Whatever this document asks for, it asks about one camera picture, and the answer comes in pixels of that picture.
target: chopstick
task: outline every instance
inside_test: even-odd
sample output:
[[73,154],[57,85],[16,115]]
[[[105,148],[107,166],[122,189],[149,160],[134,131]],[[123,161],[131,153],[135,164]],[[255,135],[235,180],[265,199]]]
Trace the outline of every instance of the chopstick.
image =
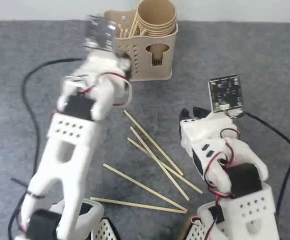
[[[131,139],[131,138],[128,137],[127,140],[130,141],[130,143],[132,143],[139,150],[141,150],[142,152],[144,152],[148,157],[153,158],[141,145],[139,145],[138,143],[136,143],[133,139]],[[191,182],[189,182],[187,179],[185,179],[184,177],[182,177],[181,175],[179,175],[176,171],[174,171],[171,167],[169,167],[168,165],[166,165],[164,162],[162,162],[161,160],[160,160],[160,162],[162,163],[162,165],[169,172],[171,172],[173,175],[175,175],[176,177],[178,177],[181,181],[183,181],[184,183],[186,183],[188,186],[190,186],[191,188],[193,188],[194,190],[196,190],[200,194],[203,194],[204,193],[202,190],[200,190],[195,185],[193,185]]]
[[145,131],[145,129],[127,112],[124,113],[129,117],[129,119],[142,131],[142,133],[148,138],[148,140],[156,147],[156,149],[167,159],[167,161],[174,167],[174,169],[182,176],[184,173],[179,167],[171,160],[171,158],[161,149],[161,147],[152,139],[152,137]]
[[100,198],[100,197],[92,197],[91,196],[90,200],[103,202],[103,203],[109,203],[109,204],[119,204],[119,205],[138,207],[138,208],[144,208],[144,209],[153,209],[153,210],[178,213],[178,214],[186,214],[187,213],[187,211],[173,209],[173,208],[145,205],[145,204],[133,203],[133,202],[128,202],[128,201],[117,201],[117,200],[105,199],[105,198]]
[[178,183],[174,180],[174,178],[170,175],[170,173],[165,169],[165,167],[161,164],[161,162],[158,160],[158,158],[154,155],[154,153],[150,150],[148,145],[144,142],[144,140],[139,136],[139,134],[135,131],[135,129],[131,126],[130,129],[135,134],[135,136],[138,138],[138,140],[143,144],[145,149],[148,153],[153,157],[155,162],[158,164],[158,166],[163,170],[163,172],[167,175],[167,177],[170,179],[170,181],[175,185],[175,187],[179,190],[179,192],[184,196],[184,198],[189,201],[188,195],[182,190],[182,188],[178,185]]
[[133,179],[133,178],[127,176],[126,174],[120,172],[119,170],[114,169],[113,167],[111,167],[111,166],[109,166],[109,165],[107,165],[107,164],[105,164],[105,163],[103,164],[103,166],[104,166],[105,168],[107,168],[107,169],[113,171],[114,173],[120,175],[121,177],[123,177],[123,178],[125,178],[125,179],[131,181],[132,183],[136,184],[137,186],[139,186],[139,187],[145,189],[146,191],[152,193],[153,195],[155,195],[155,196],[161,198],[162,200],[165,200],[166,202],[168,202],[168,203],[174,205],[175,207],[177,207],[177,208],[179,208],[179,209],[181,209],[181,210],[183,210],[183,211],[187,211],[187,209],[185,209],[183,206],[181,206],[181,205],[179,205],[178,203],[176,203],[176,202],[170,200],[169,198],[167,198],[167,197],[161,195],[160,193],[158,193],[158,192],[152,190],[151,188],[149,188],[149,187],[145,186],[144,184],[142,184],[142,183],[136,181],[135,179]]

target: stack of paper cups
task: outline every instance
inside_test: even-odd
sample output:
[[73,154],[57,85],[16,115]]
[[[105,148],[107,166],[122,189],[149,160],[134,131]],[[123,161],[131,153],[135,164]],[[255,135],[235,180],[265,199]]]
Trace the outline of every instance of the stack of paper cups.
[[168,0],[143,0],[137,14],[139,29],[148,36],[163,37],[176,27],[176,8]]

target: circuit board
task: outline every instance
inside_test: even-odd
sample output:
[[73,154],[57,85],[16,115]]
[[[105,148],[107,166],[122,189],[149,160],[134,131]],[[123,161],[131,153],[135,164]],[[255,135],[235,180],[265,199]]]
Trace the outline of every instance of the circuit board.
[[211,107],[214,113],[244,106],[238,75],[210,79],[208,82]]

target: white wall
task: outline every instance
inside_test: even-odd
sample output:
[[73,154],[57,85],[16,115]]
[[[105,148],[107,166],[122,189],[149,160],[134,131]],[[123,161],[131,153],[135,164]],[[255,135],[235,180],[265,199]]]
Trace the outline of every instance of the white wall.
[[[290,23],[290,0],[171,0],[179,20]],[[138,0],[0,0],[0,20],[84,20]]]

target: gray felt mat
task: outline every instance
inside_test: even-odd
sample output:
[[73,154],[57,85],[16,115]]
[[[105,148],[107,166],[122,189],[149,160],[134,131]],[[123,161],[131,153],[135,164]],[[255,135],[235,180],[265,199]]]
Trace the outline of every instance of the gray felt mat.
[[[23,189],[10,177],[29,181],[34,153],[32,123],[20,100],[23,75],[41,62],[83,57],[81,21],[0,22],[0,240],[6,239],[9,216]],[[38,72],[27,92],[41,129],[42,146],[59,95],[60,78],[79,63],[62,63]],[[192,161],[180,146],[178,114],[183,107],[209,108],[207,81],[240,74],[246,109],[290,137],[290,24],[180,22],[173,77],[133,83],[129,112],[148,130],[185,173],[206,193],[180,182],[186,201],[156,164],[132,147],[131,122],[114,109],[104,122],[90,165],[85,196],[173,207],[102,167],[103,163],[141,181],[188,208],[187,215],[104,204],[123,240],[176,240],[197,207],[214,200]],[[242,139],[267,164],[275,199],[290,163],[290,147],[258,122],[241,119]],[[61,199],[60,184],[44,201]],[[279,231],[290,240],[290,182],[283,201]]]

